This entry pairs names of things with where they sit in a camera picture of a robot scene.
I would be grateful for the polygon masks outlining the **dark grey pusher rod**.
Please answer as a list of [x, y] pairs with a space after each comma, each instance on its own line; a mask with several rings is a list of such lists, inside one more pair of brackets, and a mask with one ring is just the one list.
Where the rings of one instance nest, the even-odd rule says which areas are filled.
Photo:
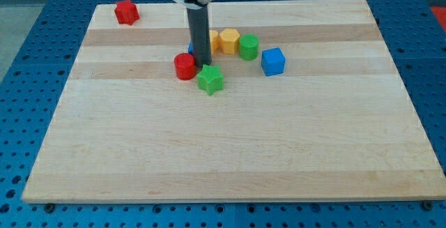
[[210, 32], [208, 21], [208, 7], [200, 9], [187, 9], [187, 19], [192, 42], [192, 55], [195, 65], [201, 68], [212, 63]]

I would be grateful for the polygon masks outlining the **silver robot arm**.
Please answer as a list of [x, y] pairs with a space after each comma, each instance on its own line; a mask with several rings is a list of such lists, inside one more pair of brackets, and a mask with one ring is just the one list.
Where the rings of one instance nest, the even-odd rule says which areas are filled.
[[214, 0], [172, 0], [186, 7], [187, 21], [192, 42], [195, 65], [201, 68], [210, 65], [211, 46], [209, 34], [208, 4]]

